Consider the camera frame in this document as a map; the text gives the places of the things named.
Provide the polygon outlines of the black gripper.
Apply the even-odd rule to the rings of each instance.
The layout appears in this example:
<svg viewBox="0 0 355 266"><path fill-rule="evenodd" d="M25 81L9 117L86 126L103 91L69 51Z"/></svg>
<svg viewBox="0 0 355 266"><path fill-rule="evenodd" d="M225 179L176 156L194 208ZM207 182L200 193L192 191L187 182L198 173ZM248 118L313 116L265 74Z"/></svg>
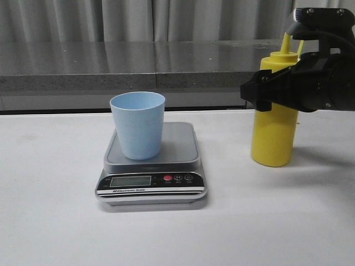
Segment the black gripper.
<svg viewBox="0 0 355 266"><path fill-rule="evenodd" d="M292 70L259 70L240 86L240 95L257 111L271 111L273 104L303 112L354 111L354 56L310 56Z"/></svg>

